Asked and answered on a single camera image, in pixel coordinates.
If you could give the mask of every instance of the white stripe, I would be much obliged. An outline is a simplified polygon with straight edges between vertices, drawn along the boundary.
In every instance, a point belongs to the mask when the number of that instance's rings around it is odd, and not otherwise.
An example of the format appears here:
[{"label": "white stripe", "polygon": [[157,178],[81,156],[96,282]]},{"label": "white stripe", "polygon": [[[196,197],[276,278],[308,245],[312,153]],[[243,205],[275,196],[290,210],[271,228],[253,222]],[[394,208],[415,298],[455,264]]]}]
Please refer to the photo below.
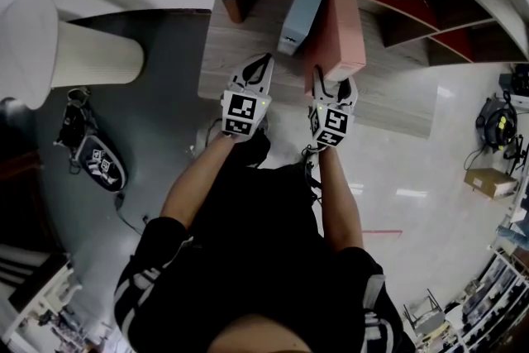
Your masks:
[{"label": "white stripe", "polygon": [[176,253],[174,254],[173,259],[171,259],[169,262],[167,262],[167,263],[163,266],[163,268],[164,268],[164,269],[167,268],[167,267],[171,264],[171,262],[172,262],[173,260],[176,259],[176,256],[178,255],[178,253],[180,253],[180,251],[182,250],[182,248],[183,248],[183,247],[190,246],[192,242],[193,242],[193,238],[192,238],[192,237],[189,238],[189,240],[183,241],[182,244],[180,245],[179,249],[178,249],[178,250],[176,251]]},{"label": "white stripe", "polygon": [[117,288],[116,294],[114,294],[114,304],[119,302],[119,300],[122,298],[122,295],[126,292],[126,289],[128,289],[130,286],[131,282],[129,279],[126,279],[123,284]]},{"label": "white stripe", "polygon": [[375,274],[369,277],[364,291],[364,309],[374,309],[374,304],[377,303],[385,280],[386,277],[383,274]]},{"label": "white stripe", "polygon": [[380,321],[386,326],[386,331],[388,332],[388,341],[386,344],[386,353],[392,353],[393,351],[393,329],[389,322],[385,319],[380,319]]},{"label": "white stripe", "polygon": [[16,285],[22,284],[26,279],[22,277],[18,277],[16,275],[8,274],[7,272],[2,272],[0,270],[0,277],[6,279],[7,281],[11,281],[12,283]]},{"label": "white stripe", "polygon": [[134,280],[134,285],[141,291],[147,290],[152,285],[152,283],[143,274],[136,274],[132,277],[132,279]]},{"label": "white stripe", "polygon": [[160,276],[160,272],[154,268],[151,268],[150,270],[144,270],[143,273],[146,274],[150,279],[157,279]]},{"label": "white stripe", "polygon": [[129,313],[125,316],[125,319],[123,320],[122,325],[122,334],[126,339],[126,342],[131,344],[129,341],[129,328],[131,326],[132,319],[134,319],[134,309],[131,309]]},{"label": "white stripe", "polygon": [[138,306],[141,306],[143,302],[150,296],[150,292],[155,287],[154,284],[152,284],[140,297],[140,300],[138,300]]},{"label": "white stripe", "polygon": [[18,266],[15,266],[15,265],[4,264],[3,262],[0,262],[0,268],[4,268],[5,270],[14,270],[15,272],[20,272],[21,274],[24,274],[27,276],[33,274],[32,270],[28,270],[26,268],[19,268]]}]

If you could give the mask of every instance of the white shelf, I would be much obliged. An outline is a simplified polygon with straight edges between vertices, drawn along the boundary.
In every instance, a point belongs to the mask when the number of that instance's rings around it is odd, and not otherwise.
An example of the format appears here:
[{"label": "white shelf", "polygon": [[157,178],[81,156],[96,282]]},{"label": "white shelf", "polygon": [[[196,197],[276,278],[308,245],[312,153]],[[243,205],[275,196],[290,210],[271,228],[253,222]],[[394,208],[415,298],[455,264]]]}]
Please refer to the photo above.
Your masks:
[{"label": "white shelf", "polygon": [[493,266],[494,266],[494,264],[497,262],[497,260],[498,260],[498,256],[496,255],[496,256],[494,256],[493,263],[490,264],[490,266],[489,266],[488,269],[487,269],[487,272],[485,272],[485,275],[479,280],[480,283],[483,283],[483,282],[487,279],[487,277],[488,277],[488,273],[489,273],[490,270],[493,268]]},{"label": "white shelf", "polygon": [[512,302],[512,305],[505,311],[505,313],[496,321],[494,325],[492,325],[487,332],[485,332],[477,341],[475,341],[469,349],[473,349],[476,347],[495,327],[498,326],[498,324],[508,315],[509,312],[512,311],[512,309],[517,305],[520,298],[522,298],[523,294],[527,291],[527,287],[523,289],[523,291],[520,293],[520,295],[516,298],[514,302]]},{"label": "white shelf", "polygon": [[503,255],[501,253],[499,253],[497,250],[494,250],[494,254],[505,264],[507,265],[511,270],[512,272],[514,272],[518,277],[520,277],[523,281],[523,283],[526,285],[526,287],[529,288],[529,282],[527,281],[526,277],[523,276],[522,274],[520,274],[516,268],[512,265],[512,263],[510,263],[507,259],[505,259],[503,257]]},{"label": "white shelf", "polygon": [[508,285],[508,288],[507,288],[507,290],[505,290],[505,292],[503,293],[502,297],[496,302],[496,304],[494,304],[494,306],[492,306],[487,311],[487,313],[485,313],[479,319],[479,321],[470,329],[470,331],[468,331],[466,334],[463,335],[464,339],[466,339],[469,336],[472,336],[472,334],[474,334],[478,329],[480,329],[483,326],[484,323],[487,322],[487,318],[490,317],[490,315],[492,315],[492,313],[498,309],[498,305],[502,304],[502,301],[505,300],[506,297],[508,297],[508,295],[511,292],[512,288],[514,287],[514,285],[518,281],[520,281],[520,279],[518,277],[515,277],[514,280]]},{"label": "white shelf", "polygon": [[459,346],[461,346],[460,343],[455,343],[450,349],[448,349],[445,353],[452,353],[455,349],[457,349]]},{"label": "white shelf", "polygon": [[466,313],[466,316],[470,316],[470,314],[472,312],[474,312],[479,306],[481,306],[481,304],[488,298],[488,294],[490,293],[490,291],[494,288],[494,286],[499,282],[499,280],[503,277],[503,274],[505,274],[505,271],[506,270],[509,270],[510,272],[513,272],[513,269],[509,266],[505,266],[500,272],[499,272],[499,275],[498,277],[496,277],[496,279],[493,281],[493,283],[490,285],[490,287],[488,288],[487,290],[487,293],[481,298],[481,300],[479,300],[471,309],[468,313]]}]

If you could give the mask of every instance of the cable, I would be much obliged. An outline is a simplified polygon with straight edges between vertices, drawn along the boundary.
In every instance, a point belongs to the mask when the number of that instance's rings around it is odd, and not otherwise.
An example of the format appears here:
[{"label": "cable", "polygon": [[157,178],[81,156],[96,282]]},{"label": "cable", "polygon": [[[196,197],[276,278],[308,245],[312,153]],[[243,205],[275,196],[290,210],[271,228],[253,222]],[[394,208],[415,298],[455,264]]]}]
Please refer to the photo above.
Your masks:
[{"label": "cable", "polygon": [[123,223],[127,225],[130,229],[132,229],[136,234],[141,236],[143,234],[143,231],[134,227],[129,222],[127,222],[126,219],[119,212],[122,208],[124,200],[125,200],[125,194],[123,192],[118,193],[116,197],[114,198],[114,207],[116,209],[117,217],[119,217],[123,221]]},{"label": "cable", "polygon": [[212,129],[213,127],[215,126],[215,124],[217,124],[217,122],[219,121],[222,121],[222,118],[217,118],[215,121],[213,121],[213,124],[207,129],[207,134],[206,134],[206,147],[207,145],[209,144],[209,135],[212,133]]},{"label": "cable", "polygon": [[312,145],[307,145],[307,147],[305,147],[302,150],[302,152],[301,152],[301,155],[303,157],[303,173],[305,175],[305,183],[307,184],[308,188],[311,190],[312,203],[318,201],[320,203],[320,205],[322,204],[320,202],[321,197],[319,198],[317,196],[317,194],[315,194],[312,191],[312,188],[315,187],[315,188],[319,188],[321,190],[322,189],[322,184],[319,181],[316,181],[312,177],[312,163],[308,162],[308,157],[310,155],[315,155],[316,153],[319,153],[319,152],[321,152],[321,151],[323,151],[325,149],[326,149],[326,146],[318,148],[318,147],[312,147]]},{"label": "cable", "polygon": [[117,217],[119,217],[125,225],[127,225],[130,229],[132,229],[136,234],[139,236],[143,235],[143,231],[139,230],[138,228],[134,227],[130,223],[126,221],[126,219],[120,214],[119,210],[116,210]]},{"label": "cable", "polygon": [[[483,153],[483,150],[485,150],[485,146],[486,146],[486,144],[484,143],[479,149],[476,149],[476,150],[474,150],[473,152],[469,153],[469,155],[468,155],[468,156],[466,157],[466,159],[465,159],[465,162],[463,162],[463,169],[464,169],[465,171],[468,171],[468,170],[470,169],[470,167],[472,166],[472,164],[474,163],[474,161],[478,158],[478,156],[481,155],[481,154]],[[466,161],[469,159],[469,157],[470,157],[471,155],[473,155],[473,154],[474,154],[475,152],[477,152],[477,151],[479,151],[479,153],[478,153],[476,156],[474,156],[474,158],[470,161],[469,166],[466,167],[466,166],[465,166],[465,165],[466,165]]]}]

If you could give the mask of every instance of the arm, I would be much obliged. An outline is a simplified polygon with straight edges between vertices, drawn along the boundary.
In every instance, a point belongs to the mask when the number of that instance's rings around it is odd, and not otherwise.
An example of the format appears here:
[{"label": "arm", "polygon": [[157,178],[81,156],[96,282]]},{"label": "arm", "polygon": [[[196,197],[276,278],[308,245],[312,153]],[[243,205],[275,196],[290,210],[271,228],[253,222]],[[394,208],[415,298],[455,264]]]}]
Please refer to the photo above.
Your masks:
[{"label": "arm", "polygon": [[172,217],[189,229],[234,144],[234,137],[219,133],[206,150],[176,179],[165,199],[161,216]]},{"label": "arm", "polygon": [[325,239],[336,252],[346,247],[363,249],[358,207],[334,147],[328,147],[320,152],[320,175]]}]

